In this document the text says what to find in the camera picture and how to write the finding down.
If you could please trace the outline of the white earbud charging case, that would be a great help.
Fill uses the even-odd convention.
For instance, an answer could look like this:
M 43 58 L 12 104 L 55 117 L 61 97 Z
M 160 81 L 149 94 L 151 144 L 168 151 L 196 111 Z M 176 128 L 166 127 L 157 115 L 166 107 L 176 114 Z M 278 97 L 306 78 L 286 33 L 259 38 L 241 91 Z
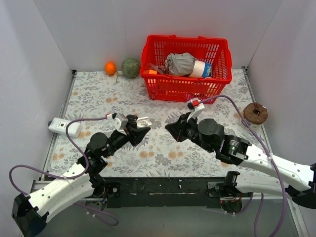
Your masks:
M 150 127 L 152 125 L 149 117 L 142 117 L 136 120 L 137 128 Z

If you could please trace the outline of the black earbud charging case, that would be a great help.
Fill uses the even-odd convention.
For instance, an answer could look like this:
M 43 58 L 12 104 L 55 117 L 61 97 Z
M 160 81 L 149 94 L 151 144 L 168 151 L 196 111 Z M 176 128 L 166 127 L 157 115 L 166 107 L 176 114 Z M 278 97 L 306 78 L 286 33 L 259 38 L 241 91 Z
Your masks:
M 138 119 L 138 117 L 135 115 L 127 115 L 126 117 L 128 119 L 128 122 L 130 122 L 130 123 L 136 123 L 137 119 Z

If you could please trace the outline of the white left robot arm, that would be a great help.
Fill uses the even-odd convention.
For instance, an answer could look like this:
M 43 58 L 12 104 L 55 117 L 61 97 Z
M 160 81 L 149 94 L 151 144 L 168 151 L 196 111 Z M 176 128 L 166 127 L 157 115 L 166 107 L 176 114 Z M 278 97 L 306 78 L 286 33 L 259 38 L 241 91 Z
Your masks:
M 23 236 L 35 237 L 59 212 L 86 197 L 102 198 L 111 193 L 100 172 L 107 166 L 106 158 L 126 143 L 136 147 L 146 137 L 152 123 L 148 117 L 117 115 L 112 120 L 115 130 L 107 137 L 102 132 L 91 136 L 80 157 L 60 179 L 28 195 L 20 194 L 13 202 L 12 218 Z

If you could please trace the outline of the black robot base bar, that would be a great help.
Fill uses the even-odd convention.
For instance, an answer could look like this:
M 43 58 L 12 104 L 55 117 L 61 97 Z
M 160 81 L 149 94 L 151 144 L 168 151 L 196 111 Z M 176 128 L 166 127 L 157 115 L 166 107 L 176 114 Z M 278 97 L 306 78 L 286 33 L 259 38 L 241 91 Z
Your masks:
M 237 213 L 246 195 L 220 194 L 223 177 L 116 177 L 105 179 L 99 196 L 87 200 L 103 208 L 206 207 Z

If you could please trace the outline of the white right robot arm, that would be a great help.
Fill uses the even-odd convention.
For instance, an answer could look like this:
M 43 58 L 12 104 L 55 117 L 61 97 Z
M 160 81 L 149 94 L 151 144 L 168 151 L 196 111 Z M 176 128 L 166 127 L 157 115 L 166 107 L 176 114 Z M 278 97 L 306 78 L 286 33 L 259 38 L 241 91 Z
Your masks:
M 213 197 L 235 196 L 243 193 L 264 193 L 286 196 L 297 205 L 316 207 L 316 166 L 294 163 L 278 156 L 269 158 L 259 147 L 245 139 L 226 135 L 224 127 L 211 118 L 189 118 L 181 115 L 165 129 L 177 142 L 190 140 L 205 151 L 215 153 L 216 159 L 226 164 L 251 168 L 264 177 L 243 175 L 229 171 L 224 182 L 210 187 Z

